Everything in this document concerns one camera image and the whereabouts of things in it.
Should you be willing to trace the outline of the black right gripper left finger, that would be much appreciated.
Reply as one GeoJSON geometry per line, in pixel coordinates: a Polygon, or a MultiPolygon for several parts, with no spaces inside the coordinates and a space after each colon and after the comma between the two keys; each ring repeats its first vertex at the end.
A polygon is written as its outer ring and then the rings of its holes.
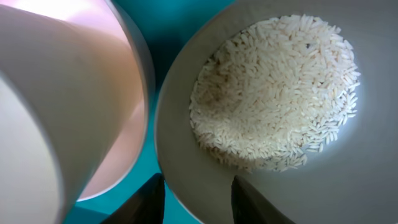
{"type": "Polygon", "coordinates": [[[163,224],[165,182],[154,174],[101,224],[163,224]]]}

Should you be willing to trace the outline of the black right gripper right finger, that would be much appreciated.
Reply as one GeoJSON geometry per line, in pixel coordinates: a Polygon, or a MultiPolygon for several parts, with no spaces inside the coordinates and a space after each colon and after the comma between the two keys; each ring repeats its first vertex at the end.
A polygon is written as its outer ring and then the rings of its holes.
{"type": "Polygon", "coordinates": [[[239,175],[231,185],[231,207],[234,224],[295,224],[239,175]]]}

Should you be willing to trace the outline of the white rice grains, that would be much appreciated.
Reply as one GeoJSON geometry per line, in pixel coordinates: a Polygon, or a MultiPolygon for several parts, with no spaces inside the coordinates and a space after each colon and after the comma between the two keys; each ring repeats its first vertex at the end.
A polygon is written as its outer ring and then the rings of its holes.
{"type": "Polygon", "coordinates": [[[248,171],[283,172],[336,141],[356,115],[353,46],[319,17],[259,21],[207,59],[190,95],[199,147],[248,171]]]}

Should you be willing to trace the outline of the grey bowl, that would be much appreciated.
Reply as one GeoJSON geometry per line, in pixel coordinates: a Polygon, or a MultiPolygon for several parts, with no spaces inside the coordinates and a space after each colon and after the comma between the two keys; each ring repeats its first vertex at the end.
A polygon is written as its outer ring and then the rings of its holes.
{"type": "Polygon", "coordinates": [[[295,223],[397,222],[397,1],[236,1],[202,27],[174,60],[162,85],[155,145],[178,201],[202,223],[232,223],[231,184],[241,175],[295,223]],[[198,148],[190,92],[205,60],[241,29],[291,14],[341,28],[360,72],[357,113],[338,139],[305,166],[248,173],[198,148]]]}

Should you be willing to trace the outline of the teal plastic tray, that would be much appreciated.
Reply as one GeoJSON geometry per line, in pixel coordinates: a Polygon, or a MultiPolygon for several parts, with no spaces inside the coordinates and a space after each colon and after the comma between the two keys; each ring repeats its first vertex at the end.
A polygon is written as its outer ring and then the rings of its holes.
{"type": "MultiPolygon", "coordinates": [[[[124,0],[118,4],[142,32],[155,68],[159,91],[182,47],[206,22],[232,0],[124,0]]],[[[156,107],[152,106],[144,147],[130,173],[114,188],[98,197],[78,202],[66,223],[100,223],[116,211],[142,184],[160,171],[154,140],[156,107]]]]}

